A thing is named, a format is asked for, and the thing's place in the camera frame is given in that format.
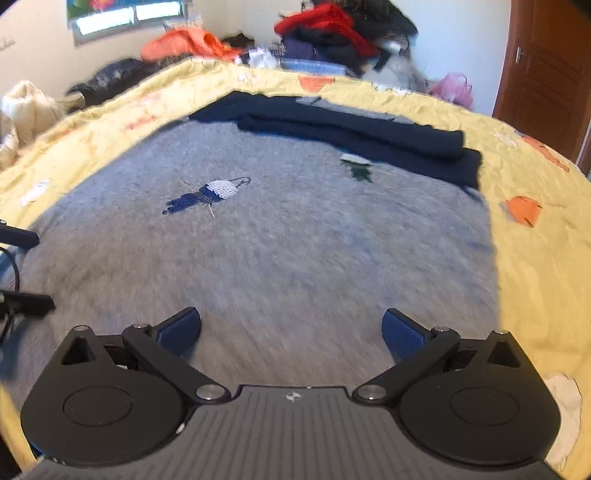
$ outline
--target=gray cloth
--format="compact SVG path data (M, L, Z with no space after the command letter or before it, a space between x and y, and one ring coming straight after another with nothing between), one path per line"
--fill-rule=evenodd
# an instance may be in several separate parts
M384 311L468 337L496 326L488 210L477 193L374 164L351 178L318 142L173 124L65 195L34 225L22 288L57 310L20 322L0 375L20 406L66 333L120 333L196 306L188 361L238 384L355 387L391 367ZM235 195L163 215L212 180Z
M338 103L332 103L328 100L324 100L320 97L301 97L296 102L302 105L316 106L318 108L324 108L325 110L331 110L333 112L349 113L351 115L363 116L366 118L376 118L377 120L387 120L396 122L398 124L413 124L414 122L405 117L404 115L393 115L391 113L372 112L371 110L363 110L361 108L355 108L354 106L339 105Z

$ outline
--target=window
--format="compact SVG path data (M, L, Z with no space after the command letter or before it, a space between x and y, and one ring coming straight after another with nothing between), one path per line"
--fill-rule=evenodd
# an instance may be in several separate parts
M135 28L161 25L164 20L183 18L182 1L143 3L80 17L71 21L74 42L81 45Z

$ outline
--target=door panel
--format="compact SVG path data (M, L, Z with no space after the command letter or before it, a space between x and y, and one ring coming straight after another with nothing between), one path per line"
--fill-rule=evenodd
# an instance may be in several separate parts
M591 21L569 0L514 0L513 8L516 45L496 116L575 159L589 124Z

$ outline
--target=black cable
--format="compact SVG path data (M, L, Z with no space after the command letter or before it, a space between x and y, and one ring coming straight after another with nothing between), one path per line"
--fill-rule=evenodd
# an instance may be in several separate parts
M19 291L21 289L21 274L18 271L17 261L14 258L14 256L5 248L0 247L0 252L4 252L4 254L7 256L8 260L12 264L12 269L14 270L14 291ZM0 333L0 346L2 346L2 344L4 343L4 339L6 338L6 335L10 331L10 328L12 328L12 324L14 323L14 319L15 319L14 312L9 307L8 308L8 315L6 318L6 324L4 325L2 333Z

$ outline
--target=pink plastic bag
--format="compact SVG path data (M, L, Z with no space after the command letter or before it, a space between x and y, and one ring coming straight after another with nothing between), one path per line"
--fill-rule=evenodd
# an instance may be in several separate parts
M468 85L468 78L463 73L448 73L443 80L435 84L431 95L469 110L472 110L474 104L472 85Z

